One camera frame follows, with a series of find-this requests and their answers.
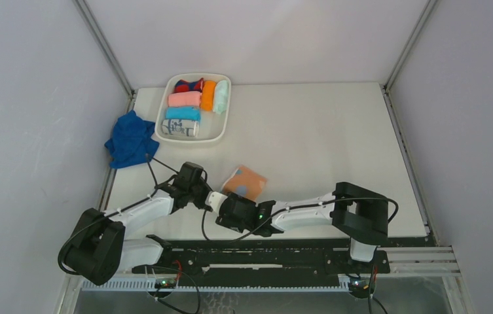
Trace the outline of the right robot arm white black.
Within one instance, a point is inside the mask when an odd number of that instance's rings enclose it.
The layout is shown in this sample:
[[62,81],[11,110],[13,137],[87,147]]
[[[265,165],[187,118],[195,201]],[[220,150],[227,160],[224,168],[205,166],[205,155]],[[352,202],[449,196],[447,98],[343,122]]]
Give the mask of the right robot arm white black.
[[216,224],[241,233],[239,240],[309,226],[333,226],[350,238],[347,263],[356,272],[370,267],[377,248],[387,244],[388,226],[399,211],[395,200],[348,182],[339,182],[333,192],[304,201],[256,203],[232,192],[210,192],[206,205],[217,214]]

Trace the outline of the orange towel with blue dots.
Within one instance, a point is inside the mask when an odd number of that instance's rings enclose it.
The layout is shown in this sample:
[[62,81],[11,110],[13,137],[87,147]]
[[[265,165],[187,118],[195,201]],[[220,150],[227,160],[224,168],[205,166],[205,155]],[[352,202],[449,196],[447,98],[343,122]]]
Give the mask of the orange towel with blue dots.
[[232,192],[248,200],[256,201],[263,193],[266,184],[266,177],[246,166],[240,165],[224,182],[221,192],[223,194]]

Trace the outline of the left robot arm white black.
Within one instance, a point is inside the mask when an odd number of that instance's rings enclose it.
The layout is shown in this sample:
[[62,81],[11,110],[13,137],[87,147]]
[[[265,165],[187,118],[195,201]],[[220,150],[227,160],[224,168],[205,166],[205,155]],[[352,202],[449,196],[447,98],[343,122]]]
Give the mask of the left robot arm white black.
[[159,273],[168,271],[173,255],[166,251],[164,241],[154,236],[132,239],[132,235],[190,203],[208,209],[206,200],[212,189],[206,177],[203,167],[185,162],[168,180],[156,182],[152,193],[131,205],[110,212],[85,210],[58,253],[58,267],[95,285],[137,266],[150,266]]

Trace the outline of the blue microfiber towel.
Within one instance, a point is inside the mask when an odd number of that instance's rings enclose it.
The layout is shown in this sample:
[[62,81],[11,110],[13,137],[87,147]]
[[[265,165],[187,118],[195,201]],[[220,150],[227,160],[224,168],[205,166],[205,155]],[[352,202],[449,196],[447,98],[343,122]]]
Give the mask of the blue microfiber towel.
[[156,154],[160,143],[152,136],[155,123],[139,117],[134,110],[120,116],[104,147],[111,157],[109,167],[122,169],[144,164]]

